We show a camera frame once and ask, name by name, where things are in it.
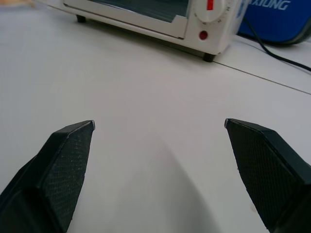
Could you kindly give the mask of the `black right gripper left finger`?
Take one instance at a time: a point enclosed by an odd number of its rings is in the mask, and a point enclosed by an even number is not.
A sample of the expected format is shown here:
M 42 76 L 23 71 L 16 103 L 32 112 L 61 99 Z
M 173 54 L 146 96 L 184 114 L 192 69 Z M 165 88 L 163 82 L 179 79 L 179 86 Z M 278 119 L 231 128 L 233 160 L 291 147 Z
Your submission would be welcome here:
M 95 122 L 68 125 L 41 150 L 0 195 L 2 233 L 65 233 L 85 179 Z

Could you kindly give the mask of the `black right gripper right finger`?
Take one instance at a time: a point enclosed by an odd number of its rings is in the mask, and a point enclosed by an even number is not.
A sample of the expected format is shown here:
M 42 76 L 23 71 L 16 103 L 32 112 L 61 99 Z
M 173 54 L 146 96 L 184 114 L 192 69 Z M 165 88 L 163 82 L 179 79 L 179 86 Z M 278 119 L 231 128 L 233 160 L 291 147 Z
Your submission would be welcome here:
M 227 118 L 238 171 L 271 233 L 311 231 L 311 166 L 274 130 Z

